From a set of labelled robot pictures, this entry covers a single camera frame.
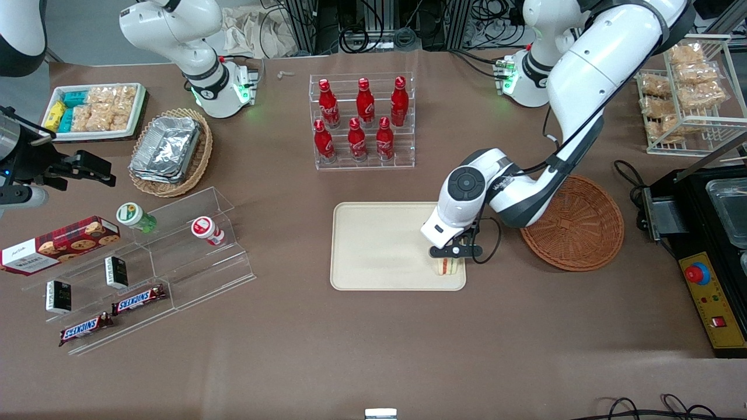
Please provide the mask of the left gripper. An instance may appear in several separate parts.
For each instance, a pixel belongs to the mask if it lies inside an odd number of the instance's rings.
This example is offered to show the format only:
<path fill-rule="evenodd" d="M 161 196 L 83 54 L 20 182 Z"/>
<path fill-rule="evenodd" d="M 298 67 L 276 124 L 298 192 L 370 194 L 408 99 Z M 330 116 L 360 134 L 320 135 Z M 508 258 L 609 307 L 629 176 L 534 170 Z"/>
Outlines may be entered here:
<path fill-rule="evenodd" d="M 470 220 L 453 217 L 440 210 L 433 210 L 420 228 L 422 236 L 432 245 L 430 257 L 435 260 L 449 258 L 470 258 L 475 260 L 482 256 L 483 248 L 477 244 L 477 232 L 464 232 L 470 226 Z M 459 246 L 446 246 L 459 236 Z"/>

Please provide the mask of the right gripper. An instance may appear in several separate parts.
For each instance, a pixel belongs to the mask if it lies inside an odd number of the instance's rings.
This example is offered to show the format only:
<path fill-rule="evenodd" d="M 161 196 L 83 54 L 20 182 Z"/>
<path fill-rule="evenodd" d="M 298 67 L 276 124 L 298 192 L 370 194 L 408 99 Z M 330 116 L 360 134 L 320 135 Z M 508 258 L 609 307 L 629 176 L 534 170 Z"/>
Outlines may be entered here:
<path fill-rule="evenodd" d="M 32 145 L 21 139 L 2 139 L 1 208 L 42 207 L 49 198 L 43 186 L 65 191 L 67 179 L 88 179 L 109 188 L 116 186 L 108 160 L 78 150 L 73 155 L 77 170 L 72 171 L 67 157 L 49 142 Z"/>

